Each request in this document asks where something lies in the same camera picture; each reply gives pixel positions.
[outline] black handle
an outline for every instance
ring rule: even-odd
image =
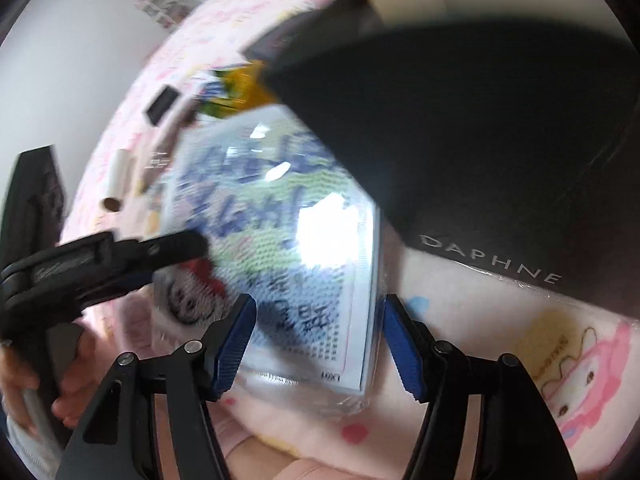
[[[71,437],[66,428],[51,412],[53,402],[60,396],[59,382],[66,368],[76,356],[81,326],[60,323],[45,333],[31,333],[14,342],[20,357],[27,361],[40,378],[36,395],[25,394],[25,403],[41,438],[55,441],[61,450]]]
[[[194,378],[194,362],[206,349],[190,353],[181,346],[170,357],[166,370],[166,400],[174,441],[175,461],[182,478],[230,480],[231,473],[213,429],[207,403]]]
[[[444,373],[436,398],[429,403],[403,480],[453,478],[465,434],[468,359],[447,341],[435,342],[430,351],[440,361]]]

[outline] blue dot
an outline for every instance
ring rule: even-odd
[[[422,296],[414,296],[406,304],[406,310],[412,319],[421,320],[429,309],[429,300]]]
[[[571,438],[572,436],[574,436],[575,432],[577,431],[577,428],[570,428],[566,431],[562,432],[562,438],[567,440],[568,438]]]

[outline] diamond painting kit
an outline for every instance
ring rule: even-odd
[[[203,330],[249,293],[244,386],[326,414],[361,409],[378,346],[380,218],[331,152],[269,105],[184,136],[164,185],[161,231],[206,235],[213,267],[156,277],[170,298],[160,324]]]

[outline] clamp screw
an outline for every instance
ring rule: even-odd
[[[133,352],[124,352],[118,356],[118,364],[120,366],[127,366],[133,362]]]
[[[513,354],[504,354],[502,362],[507,366],[518,366],[520,364],[520,360]]]
[[[433,344],[433,347],[439,354],[450,354],[451,352],[453,352],[453,345],[449,341],[444,341],[444,339],[436,341]]]
[[[187,341],[184,344],[184,351],[187,352],[187,354],[195,354],[196,352],[200,351],[201,348],[202,343],[197,339],[192,339],[191,341]]]

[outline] red dot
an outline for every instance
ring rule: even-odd
[[[342,428],[342,438],[347,444],[357,446],[369,434],[369,430],[362,424],[350,424]]]

